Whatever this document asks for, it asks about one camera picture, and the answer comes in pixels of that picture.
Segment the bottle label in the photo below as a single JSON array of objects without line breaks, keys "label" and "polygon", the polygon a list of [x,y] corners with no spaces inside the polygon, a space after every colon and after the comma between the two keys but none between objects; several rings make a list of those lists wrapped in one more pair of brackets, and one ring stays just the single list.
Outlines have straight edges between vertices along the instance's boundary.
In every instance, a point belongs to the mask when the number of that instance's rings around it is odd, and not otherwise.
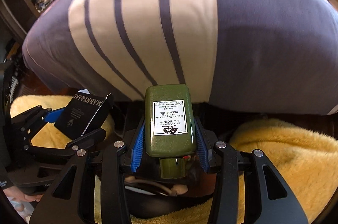
[{"label": "bottle label", "polygon": [[183,100],[153,102],[155,135],[188,133]]}]

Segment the green lotion bottle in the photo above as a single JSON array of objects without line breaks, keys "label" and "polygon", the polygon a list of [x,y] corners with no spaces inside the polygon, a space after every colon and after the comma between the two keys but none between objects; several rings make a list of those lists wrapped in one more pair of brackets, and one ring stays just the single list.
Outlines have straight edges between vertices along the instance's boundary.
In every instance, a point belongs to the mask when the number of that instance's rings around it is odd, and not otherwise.
[{"label": "green lotion bottle", "polygon": [[189,89],[184,84],[151,86],[145,98],[145,147],[159,158],[161,177],[185,177],[183,156],[196,151]]}]

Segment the metal pivot screw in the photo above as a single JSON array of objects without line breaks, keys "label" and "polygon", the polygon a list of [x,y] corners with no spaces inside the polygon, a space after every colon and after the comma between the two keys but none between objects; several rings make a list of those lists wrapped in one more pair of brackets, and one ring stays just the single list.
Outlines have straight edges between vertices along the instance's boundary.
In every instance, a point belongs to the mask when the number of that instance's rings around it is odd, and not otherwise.
[{"label": "metal pivot screw", "polygon": [[216,146],[219,147],[220,149],[222,149],[222,148],[226,147],[226,143],[223,142],[223,141],[217,141]]},{"label": "metal pivot screw", "polygon": [[263,152],[261,150],[255,150],[253,154],[255,156],[258,156],[258,157],[262,157],[263,156]]},{"label": "metal pivot screw", "polygon": [[76,154],[77,154],[77,156],[84,156],[84,155],[86,154],[86,150],[83,150],[83,149],[78,150],[78,151],[76,152]]},{"label": "metal pivot screw", "polygon": [[123,147],[124,146],[124,142],[123,141],[116,141],[115,143],[114,143],[114,146],[116,147],[116,148],[120,148],[120,147]]}]

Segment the dark brown surface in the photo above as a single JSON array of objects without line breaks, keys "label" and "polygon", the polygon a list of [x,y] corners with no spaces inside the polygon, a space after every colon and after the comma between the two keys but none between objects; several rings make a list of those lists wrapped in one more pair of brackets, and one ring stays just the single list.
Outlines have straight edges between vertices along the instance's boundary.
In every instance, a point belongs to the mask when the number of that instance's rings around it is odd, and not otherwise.
[{"label": "dark brown surface", "polygon": [[18,24],[18,21],[14,18],[4,0],[0,0],[0,17],[8,27],[15,41],[22,44],[26,37],[26,32]]},{"label": "dark brown surface", "polygon": [[298,127],[317,131],[328,136],[338,136],[337,123],[334,121],[336,115],[269,114],[268,117],[278,118]]},{"label": "dark brown surface", "polygon": [[23,27],[28,32],[34,22],[39,17],[38,11],[35,9],[30,0],[4,0],[9,10]]},{"label": "dark brown surface", "polygon": [[23,95],[69,95],[73,96],[77,90],[73,88],[65,88],[55,94],[48,89],[43,82],[31,70],[23,68],[23,72],[19,77],[19,86],[14,97]]}]

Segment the bottle cap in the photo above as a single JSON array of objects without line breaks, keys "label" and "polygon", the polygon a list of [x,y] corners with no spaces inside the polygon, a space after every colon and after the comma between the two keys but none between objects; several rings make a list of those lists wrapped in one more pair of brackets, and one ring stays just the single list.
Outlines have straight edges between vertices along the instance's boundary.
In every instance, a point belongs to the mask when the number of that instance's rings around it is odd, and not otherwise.
[{"label": "bottle cap", "polygon": [[185,177],[184,158],[160,158],[161,178],[175,179]]}]

